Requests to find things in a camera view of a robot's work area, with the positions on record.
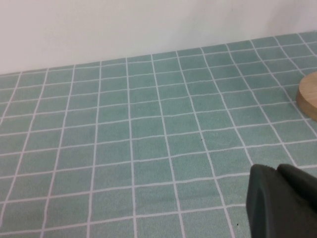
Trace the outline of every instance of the wooden coaster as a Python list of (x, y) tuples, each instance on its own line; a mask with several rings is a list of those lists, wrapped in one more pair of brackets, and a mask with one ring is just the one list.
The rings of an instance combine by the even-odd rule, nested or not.
[(311, 73), (301, 80), (296, 102), (307, 116), (317, 121), (317, 72)]

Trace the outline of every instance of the black object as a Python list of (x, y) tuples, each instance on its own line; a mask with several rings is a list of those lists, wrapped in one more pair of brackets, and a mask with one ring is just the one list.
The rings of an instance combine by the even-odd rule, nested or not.
[(292, 165), (253, 165), (247, 213), (252, 238), (317, 238), (317, 178)]

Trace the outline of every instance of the white grid line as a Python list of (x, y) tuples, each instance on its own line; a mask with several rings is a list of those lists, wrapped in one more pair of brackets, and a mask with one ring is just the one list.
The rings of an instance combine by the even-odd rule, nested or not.
[[(192, 100), (192, 98), (190, 96), (190, 93), (189, 93), (189, 90), (188, 90), (188, 87), (187, 87), (187, 84), (186, 84), (185, 76), (184, 76), (184, 73), (182, 71), (182, 66), (181, 66), (179, 57), (177, 57), (177, 60), (178, 60), (179, 67), (180, 67), (181, 72), (182, 72), (182, 76), (183, 76), (183, 80), (184, 80), (184, 83), (185, 83), (185, 86), (186, 86), (187, 94), (188, 94), (188, 96), (190, 98), (190, 103), (191, 103), (191, 106), (192, 106), (192, 109), (193, 109), (193, 112), (194, 112), (194, 116), (195, 116), (195, 120), (196, 120), (196, 123), (197, 123), (197, 126), (198, 126), (198, 130), (200, 131), (200, 137), (202, 139), (202, 143), (204, 145), (204, 149), (205, 149), (205, 152), (207, 154), (207, 158), (208, 158), (208, 161), (209, 161), (209, 164), (210, 164), (210, 167), (211, 167), (211, 173), (212, 173), (212, 176), (215, 177), (215, 172), (214, 172), (214, 168), (213, 168), (213, 165), (212, 165), (211, 157), (210, 157), (210, 154), (208, 152), (208, 148), (207, 148), (207, 145), (206, 145), (206, 142), (205, 142), (205, 138), (204, 138), (204, 135), (202, 133), (202, 130), (201, 130), (201, 127), (200, 127), (200, 124), (199, 124), (199, 121), (198, 121), (198, 117), (197, 117), (197, 114), (196, 114), (196, 111), (195, 111), (193, 100)], [(228, 222), (228, 227), (229, 227), (229, 230), (230, 230), (230, 233), (231, 233), (231, 237), (235, 238), (235, 234), (234, 234), (234, 231), (233, 231), (233, 227), (232, 227), (232, 224), (231, 224), (229, 213), (228, 213), (228, 211), (227, 211), (227, 209), (225, 207), (224, 198), (223, 198), (223, 195), (221, 193), (221, 189), (220, 189), (220, 186), (218, 184), (217, 179), (215, 179), (214, 182), (215, 182), (215, 185), (217, 187), (217, 190), (218, 190), (218, 193), (219, 193), (219, 196), (220, 196), (220, 199), (221, 199), (221, 203), (222, 203), (223, 210), (224, 210), (227, 222)]]
[(170, 167), (170, 170), (171, 170), (171, 175), (172, 175), (172, 180), (173, 180), (173, 188), (174, 188), (175, 199), (176, 199), (176, 204), (177, 204), (178, 218), (179, 218), (180, 228), (181, 228), (181, 232), (182, 232), (182, 237), (186, 238), (185, 229), (184, 229), (184, 223), (183, 223), (183, 217), (182, 217), (182, 214), (181, 214), (180, 202), (179, 202), (177, 187), (176, 187), (176, 183), (175, 183), (175, 173), (174, 173), (174, 169), (173, 169), (173, 163), (172, 163), (170, 149), (169, 149), (169, 143), (168, 143), (168, 139), (167, 139), (167, 133), (166, 133), (166, 128), (165, 128), (165, 120), (164, 120), (164, 116), (163, 116), (162, 104), (160, 102), (158, 82), (157, 82), (157, 77), (156, 77), (156, 74), (155, 74), (155, 68), (154, 68), (154, 62), (153, 62), (153, 56), (152, 55), (151, 55), (151, 59), (152, 59), (152, 67), (153, 67), (153, 72), (154, 72), (155, 85), (157, 87), (158, 104), (159, 104), (159, 110), (160, 110), (161, 120), (162, 120), (162, 124), (163, 124), (163, 131), (164, 131), (165, 143), (166, 143), (166, 148), (167, 148), (169, 167)]
[[(73, 67), (73, 75), (72, 75), (72, 79), (71, 79), (72, 82), (74, 81), (74, 75), (75, 75), (75, 66)], [(67, 104), (66, 104), (65, 115), (64, 115), (64, 119), (63, 119), (63, 125), (62, 125), (62, 129), (61, 129), (61, 133), (60, 133), (60, 139), (59, 139), (59, 144), (58, 144), (58, 149), (57, 149), (57, 154), (56, 154), (56, 159), (55, 159), (55, 164), (54, 164), (54, 170), (53, 170), (51, 183), (50, 183), (50, 188), (49, 188), (49, 192), (48, 192), (48, 197), (50, 197), (51, 194), (52, 194), (53, 183), (54, 183), (55, 174), (56, 174), (56, 170), (57, 170), (58, 159), (59, 159), (60, 149), (61, 149), (63, 135), (64, 135), (64, 128), (65, 128), (66, 117), (67, 117), (67, 110), (68, 110), (68, 106), (69, 106), (70, 94), (71, 94), (72, 88), (73, 88), (73, 84), (71, 83), (70, 84), (69, 95), (68, 95), (68, 99), (67, 99)], [(43, 238), (43, 236), (44, 236), (44, 229), (45, 229), (47, 216), (48, 216), (49, 202), (50, 202), (50, 199), (47, 198), (46, 202), (45, 202), (45, 207), (44, 207), (44, 219), (43, 219), (43, 224), (42, 224), (42, 230), (41, 230), (40, 238)]]
[[(45, 74), (45, 78), (44, 78), (44, 82), (43, 82), (43, 85), (42, 85), (42, 90), (41, 90), (39, 98), (41, 98), (41, 96), (42, 96), (42, 94), (44, 92), (44, 86), (45, 86), (45, 82), (46, 82), (46, 79), (47, 79), (47, 75), (48, 75), (48, 70), (46, 71), (46, 74)], [(19, 157), (18, 164), (17, 164), (16, 169), (15, 169), (14, 177), (12, 179), (12, 182), (11, 182), (11, 185), (10, 185), (10, 189), (8, 191), (8, 194), (7, 194), (6, 198), (5, 198), (4, 204), (2, 206), (2, 210), (1, 210), (1, 214), (0, 214), (0, 227), (2, 227), (3, 216), (4, 216), (5, 209), (6, 209), (6, 204), (7, 204), (8, 200), (9, 200), (9, 197), (10, 197), (10, 195), (12, 193), (12, 190), (13, 190), (16, 178), (17, 178), (17, 174), (18, 174), (20, 166), (21, 166), (23, 153), (25, 151), (26, 145), (28, 143), (28, 139), (30, 137), (31, 127), (32, 127), (32, 124), (33, 124), (33, 121), (34, 121), (34, 118), (35, 118), (35, 113), (36, 113), (36, 111), (37, 111), (37, 109), (39, 107), (39, 104), (40, 104), (40, 100), (38, 100), (38, 102), (37, 102), (37, 104), (35, 106), (35, 109), (34, 109), (34, 112), (33, 112), (33, 117), (32, 117), (32, 120), (30, 122), (30, 125), (29, 125), (29, 130), (28, 130), (28, 133), (26, 135), (26, 138), (25, 138), (25, 141), (24, 141), (24, 144), (23, 144), (23, 148), (22, 148), (22, 151), (21, 151), (21, 154), (20, 154), (20, 157)]]

